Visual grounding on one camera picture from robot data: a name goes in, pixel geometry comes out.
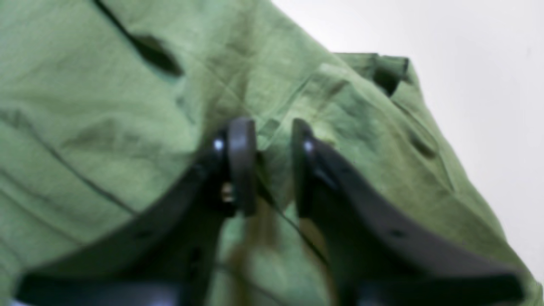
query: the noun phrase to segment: green fabric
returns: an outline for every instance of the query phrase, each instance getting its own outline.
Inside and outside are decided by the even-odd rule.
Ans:
[[[265,0],[104,4],[121,27],[89,1],[0,3],[0,306],[24,271],[146,209],[201,141],[239,115],[256,121],[267,187],[321,248],[316,228],[295,218],[296,117],[421,225],[525,271],[523,305],[544,305],[410,61],[332,54]],[[218,261],[209,305],[332,304],[325,270],[264,202],[257,216],[225,224]]]

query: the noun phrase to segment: white background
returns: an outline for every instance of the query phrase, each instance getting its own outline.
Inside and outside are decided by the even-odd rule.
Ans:
[[[544,282],[544,0],[274,0],[332,52],[412,59],[428,107]]]

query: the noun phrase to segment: wrinkled cloth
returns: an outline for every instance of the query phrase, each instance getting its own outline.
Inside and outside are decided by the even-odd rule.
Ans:
[[[406,58],[333,54],[265,0],[18,0],[0,4],[0,71],[0,306],[25,271],[142,213],[240,115],[256,122],[275,202],[319,248],[294,209],[294,118],[419,224],[523,271],[522,305],[544,305]],[[208,305],[334,304],[269,204],[225,224]]]

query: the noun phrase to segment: green garment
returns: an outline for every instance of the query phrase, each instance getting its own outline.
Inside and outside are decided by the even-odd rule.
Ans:
[[[111,16],[90,1],[0,3],[0,306],[24,271],[145,210],[239,115],[256,121],[276,202],[320,247],[316,228],[295,217],[297,117],[422,226],[523,270],[523,305],[544,305],[410,61],[332,54],[266,0],[103,2]],[[319,261],[263,202],[257,216],[225,224],[218,261],[209,305],[332,303]]]

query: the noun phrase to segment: white wall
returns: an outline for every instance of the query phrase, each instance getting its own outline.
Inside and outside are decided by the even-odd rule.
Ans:
[[[544,1],[274,3],[330,51],[413,60],[442,132],[544,282]]]

